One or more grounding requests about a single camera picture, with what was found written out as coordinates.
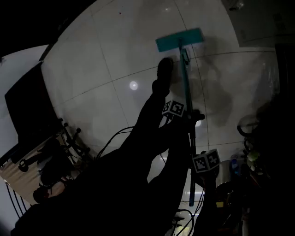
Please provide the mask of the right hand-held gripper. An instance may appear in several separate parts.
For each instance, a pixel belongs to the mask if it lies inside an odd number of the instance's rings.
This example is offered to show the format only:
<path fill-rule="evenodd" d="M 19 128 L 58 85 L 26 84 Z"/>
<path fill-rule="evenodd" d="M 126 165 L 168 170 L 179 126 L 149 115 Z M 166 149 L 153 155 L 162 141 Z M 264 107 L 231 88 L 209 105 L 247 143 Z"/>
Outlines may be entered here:
<path fill-rule="evenodd" d="M 193 158 L 195 173 L 200 177 L 216 179 L 219 174 L 219 154 L 217 149 L 206 151 Z"/>

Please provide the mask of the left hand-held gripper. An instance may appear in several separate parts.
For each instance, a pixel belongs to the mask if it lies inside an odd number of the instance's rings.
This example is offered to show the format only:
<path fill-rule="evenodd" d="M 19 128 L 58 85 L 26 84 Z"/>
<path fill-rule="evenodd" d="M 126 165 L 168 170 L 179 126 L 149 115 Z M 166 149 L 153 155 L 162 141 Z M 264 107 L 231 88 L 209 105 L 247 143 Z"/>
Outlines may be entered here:
<path fill-rule="evenodd" d="M 169 100 L 165 103 L 162 110 L 162 115 L 166 117 L 168 122 L 174 118 L 184 118 L 185 120 L 204 120 L 205 115 L 200 110 L 195 109 L 192 111 L 192 102 L 186 101 L 185 104 L 177 100 Z"/>

